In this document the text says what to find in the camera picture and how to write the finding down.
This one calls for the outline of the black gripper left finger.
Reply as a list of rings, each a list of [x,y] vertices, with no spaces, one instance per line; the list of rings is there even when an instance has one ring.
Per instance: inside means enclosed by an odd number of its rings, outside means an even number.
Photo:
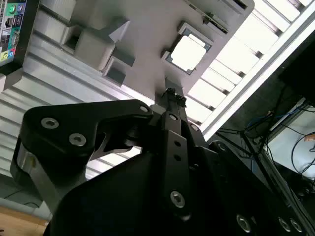
[[[140,100],[41,106],[25,112],[11,164],[15,180],[35,187],[54,215],[76,187],[142,154],[184,159],[186,99],[170,88],[159,114]]]

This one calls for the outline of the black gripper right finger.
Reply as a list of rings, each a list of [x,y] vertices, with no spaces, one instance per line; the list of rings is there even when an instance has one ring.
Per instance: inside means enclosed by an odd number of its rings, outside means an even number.
[[[305,236],[307,222],[294,194],[266,153],[250,148],[257,177],[222,141],[208,144],[199,128],[182,121],[188,141],[195,236]]]

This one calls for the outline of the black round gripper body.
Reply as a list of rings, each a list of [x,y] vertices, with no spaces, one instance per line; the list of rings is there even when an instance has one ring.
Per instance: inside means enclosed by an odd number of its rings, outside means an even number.
[[[48,236],[232,236],[234,212],[222,197],[218,155],[195,147],[194,169],[142,154],[71,190],[46,229]]]

